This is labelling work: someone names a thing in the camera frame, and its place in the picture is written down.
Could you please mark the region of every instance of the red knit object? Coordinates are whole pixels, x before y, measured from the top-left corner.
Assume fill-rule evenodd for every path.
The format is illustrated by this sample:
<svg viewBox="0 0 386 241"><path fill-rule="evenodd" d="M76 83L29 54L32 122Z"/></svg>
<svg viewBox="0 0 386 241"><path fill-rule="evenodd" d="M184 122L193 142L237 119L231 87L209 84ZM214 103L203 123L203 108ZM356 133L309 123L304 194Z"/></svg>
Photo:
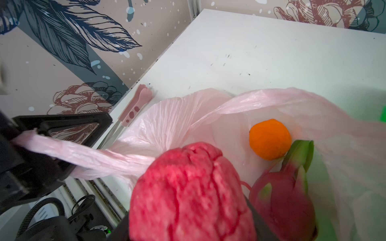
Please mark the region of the red knit object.
<svg viewBox="0 0 386 241"><path fill-rule="evenodd" d="M232 164L199 142L158 157L134 187L132 241L255 241L252 213Z"/></svg>

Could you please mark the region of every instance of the black cable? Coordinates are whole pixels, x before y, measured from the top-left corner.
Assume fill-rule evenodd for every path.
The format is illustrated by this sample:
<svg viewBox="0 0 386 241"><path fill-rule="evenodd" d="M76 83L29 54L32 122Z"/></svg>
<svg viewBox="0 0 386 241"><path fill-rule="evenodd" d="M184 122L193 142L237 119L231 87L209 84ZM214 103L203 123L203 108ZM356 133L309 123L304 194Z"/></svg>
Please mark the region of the black cable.
<svg viewBox="0 0 386 241"><path fill-rule="evenodd" d="M31 208L31 210L24 217L22 223L20 224L16 237L19 237L27 230L28 225L31 222L32 218L34 218L35 214L40 210L40 208L49 203L52 203L56 206L56 208L58 209L59 216L64 216L64 206L59 199L55 197L43 199L42 201L38 202L33 208Z"/></svg>
<svg viewBox="0 0 386 241"><path fill-rule="evenodd" d="M73 213L74 211L74 208L76 207L76 205L82 201L82 200L85 200L85 199L92 199L92 201L90 203L88 203L86 206L82 207L82 208L79 208L75 211L75 213ZM81 213L83 213L84 211L86 211L89 207L91 207L91 205L93 205L95 202L95 196L90 194L90 195L86 195L86 196L83 196L81 199L79 199L75 205L73 206L73 208L71 209L71 214L72 216L68 218L68 221L71 222L72 220L74 220L76 217L78 217Z"/></svg>

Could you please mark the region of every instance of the pink plastic bag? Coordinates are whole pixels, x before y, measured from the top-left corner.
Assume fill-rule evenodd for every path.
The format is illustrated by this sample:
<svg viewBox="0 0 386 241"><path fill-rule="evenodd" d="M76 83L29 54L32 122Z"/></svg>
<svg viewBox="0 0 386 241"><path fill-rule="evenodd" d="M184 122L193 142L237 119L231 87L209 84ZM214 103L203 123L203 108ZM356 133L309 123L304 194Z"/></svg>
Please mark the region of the pink plastic bag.
<svg viewBox="0 0 386 241"><path fill-rule="evenodd" d="M269 162L249 147L249 129L272 118L288 128L293 140L315 141L307 177L320 225L331 222L339 240L380 240L386 227L386 124L354 120L326 99L299 89L264 89L234 98L206 89L166 99L140 115L107 150L34 132L15 142L78 165L74 177L112 174L133 188L161 153L204 141L221 149L241 180L252 186Z"/></svg>

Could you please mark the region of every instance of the white paint splatter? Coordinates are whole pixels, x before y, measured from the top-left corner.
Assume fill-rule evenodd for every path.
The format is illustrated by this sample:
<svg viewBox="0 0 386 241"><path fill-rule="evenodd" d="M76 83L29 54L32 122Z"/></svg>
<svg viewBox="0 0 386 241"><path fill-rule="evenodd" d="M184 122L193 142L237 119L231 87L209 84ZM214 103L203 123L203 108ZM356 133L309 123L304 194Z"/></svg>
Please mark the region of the white paint splatter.
<svg viewBox="0 0 386 241"><path fill-rule="evenodd" d="M133 14L133 13L135 12L135 9L134 9L133 7L128 7L128 8L126 9L126 12L127 12L128 14Z"/></svg>
<svg viewBox="0 0 386 241"><path fill-rule="evenodd" d="M119 54L124 55L126 58L130 58L130 54L127 51L121 51L121 52L119 52Z"/></svg>
<svg viewBox="0 0 386 241"><path fill-rule="evenodd" d="M94 65L97 65L97 64L99 64L99 63L100 63L99 60L94 60L94 61L92 61L90 64L91 64L91 67L93 67Z"/></svg>

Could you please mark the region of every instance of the wallpaper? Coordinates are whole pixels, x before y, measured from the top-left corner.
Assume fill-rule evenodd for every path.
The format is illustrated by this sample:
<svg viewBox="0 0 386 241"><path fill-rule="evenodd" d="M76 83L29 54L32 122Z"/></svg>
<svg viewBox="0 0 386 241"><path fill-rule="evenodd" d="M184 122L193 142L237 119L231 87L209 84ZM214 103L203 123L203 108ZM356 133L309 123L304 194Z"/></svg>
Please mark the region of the wallpaper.
<svg viewBox="0 0 386 241"><path fill-rule="evenodd" d="M384 0L201 0L201 8L386 33Z"/></svg>
<svg viewBox="0 0 386 241"><path fill-rule="evenodd" d="M0 110L108 112L190 22L187 0L2 0ZM56 135L81 141L93 128Z"/></svg>

